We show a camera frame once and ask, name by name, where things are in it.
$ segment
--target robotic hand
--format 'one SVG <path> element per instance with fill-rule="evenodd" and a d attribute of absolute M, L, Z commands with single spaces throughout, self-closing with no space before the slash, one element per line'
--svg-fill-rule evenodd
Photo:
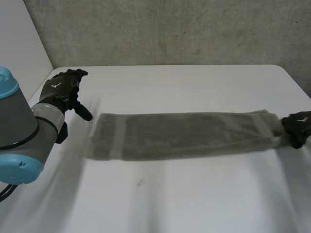
<path fill-rule="evenodd" d="M 93 119 L 77 100 L 81 79 L 87 74 L 69 69 L 55 75 L 45 82 L 39 103 L 30 109 L 11 72 L 0 67 L 1 182 L 16 188 L 38 178 L 54 143 L 62 143 L 68 136 L 67 110 L 74 109 L 84 120 Z"/>

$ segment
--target gray towel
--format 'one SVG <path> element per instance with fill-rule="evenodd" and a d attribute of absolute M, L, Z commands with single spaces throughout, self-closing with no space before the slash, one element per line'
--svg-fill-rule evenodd
<path fill-rule="evenodd" d="M 252 113 L 102 114 L 91 159 L 167 160 L 280 147 L 285 132 L 276 115 Z"/>

